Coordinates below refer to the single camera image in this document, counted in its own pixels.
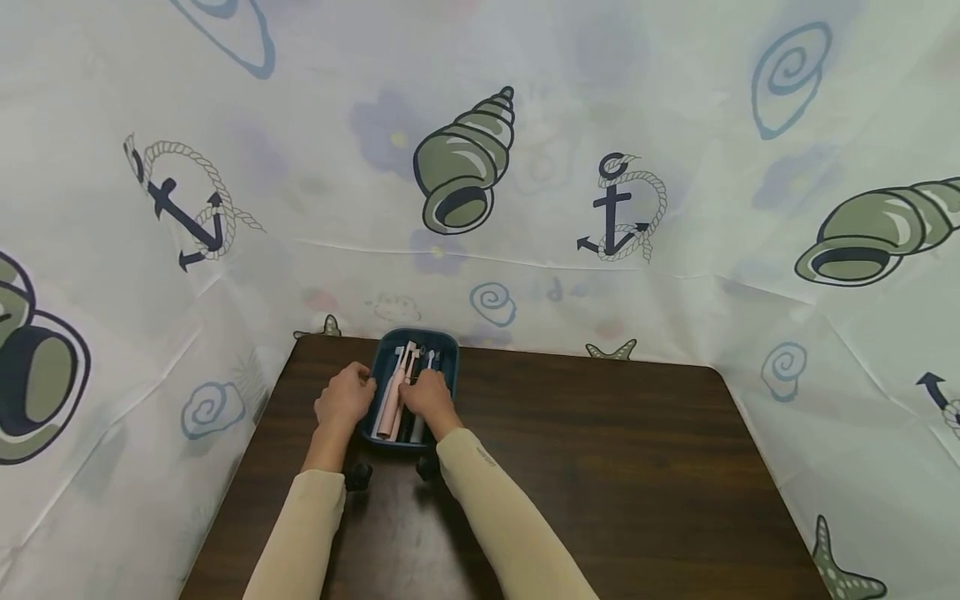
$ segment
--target dark brown tabletop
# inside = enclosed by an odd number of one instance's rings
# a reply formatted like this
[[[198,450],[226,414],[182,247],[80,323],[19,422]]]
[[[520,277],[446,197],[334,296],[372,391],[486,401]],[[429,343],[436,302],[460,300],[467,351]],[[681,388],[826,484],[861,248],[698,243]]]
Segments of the dark brown tabletop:
[[[181,600],[243,596],[316,425],[313,399],[375,347],[298,341]],[[464,348],[456,403],[601,599],[828,599],[716,372]],[[360,440],[357,461],[373,477],[348,496],[323,598],[502,598],[442,481]]]

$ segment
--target starfish print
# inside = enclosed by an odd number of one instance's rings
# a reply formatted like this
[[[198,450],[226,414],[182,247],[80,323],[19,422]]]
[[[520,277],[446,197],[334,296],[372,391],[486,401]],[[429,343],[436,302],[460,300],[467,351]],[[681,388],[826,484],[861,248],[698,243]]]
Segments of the starfish print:
[[[620,348],[617,348],[616,352],[614,352],[613,354],[607,354],[606,352],[602,352],[600,348],[594,346],[593,344],[587,344],[587,352],[589,352],[590,356],[592,356],[593,358],[610,358],[612,360],[630,360],[630,353],[634,351],[635,346],[636,346],[636,340],[631,340],[626,344],[624,344],[623,346],[621,346]]]
[[[310,331],[294,331],[294,339],[298,340],[304,335],[311,335]],[[323,331],[317,331],[317,335],[332,335],[333,337],[340,337],[343,333],[340,332],[340,326],[337,324],[337,318],[333,315],[327,315],[324,320],[324,329]]]
[[[870,600],[887,595],[887,587],[880,580],[850,573],[837,566],[830,545],[830,530],[823,515],[817,516],[817,543],[813,546],[813,563],[817,565],[833,600]]]

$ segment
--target blue storage box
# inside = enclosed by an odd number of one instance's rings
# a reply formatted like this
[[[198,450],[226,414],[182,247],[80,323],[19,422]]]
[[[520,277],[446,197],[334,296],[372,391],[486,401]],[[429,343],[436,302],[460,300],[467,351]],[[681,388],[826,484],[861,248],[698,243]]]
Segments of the blue storage box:
[[[376,347],[376,355],[373,358],[371,367],[371,376],[376,378],[376,393],[373,395],[370,410],[362,421],[360,421],[360,432],[363,437],[373,445],[393,450],[425,450],[434,445],[433,437],[429,434],[429,429],[424,426],[423,440],[419,444],[410,442],[390,442],[381,440],[373,431],[376,425],[376,416],[380,412],[380,405],[390,388],[390,378],[394,374],[396,361],[399,356],[396,355],[397,346],[406,346],[407,342],[413,342],[421,351],[434,350],[440,353],[440,361],[433,362],[433,370],[444,374],[446,387],[450,390],[450,396],[457,396],[457,370],[460,367],[460,347],[449,335],[441,331],[431,331],[429,329],[414,329],[411,327],[401,327],[388,332]],[[414,368],[414,376],[421,368],[426,367],[426,356],[421,354],[417,365]]]

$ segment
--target beige sleeve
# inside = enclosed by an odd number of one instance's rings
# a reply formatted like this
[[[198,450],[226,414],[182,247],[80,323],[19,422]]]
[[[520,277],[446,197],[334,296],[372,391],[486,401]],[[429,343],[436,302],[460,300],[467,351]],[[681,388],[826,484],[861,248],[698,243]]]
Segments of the beige sleeve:
[[[437,454],[507,600],[597,600],[537,507],[476,436],[457,429]]]
[[[243,600],[317,600],[346,498],[342,473],[297,475]]]

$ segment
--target white curtain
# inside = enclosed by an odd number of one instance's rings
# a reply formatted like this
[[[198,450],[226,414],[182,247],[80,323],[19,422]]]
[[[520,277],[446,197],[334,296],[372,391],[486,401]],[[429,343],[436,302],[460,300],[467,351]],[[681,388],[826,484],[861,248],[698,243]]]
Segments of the white curtain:
[[[834,599],[955,599],[958,12],[5,3],[0,599],[175,598],[295,334],[399,324],[713,367]]]

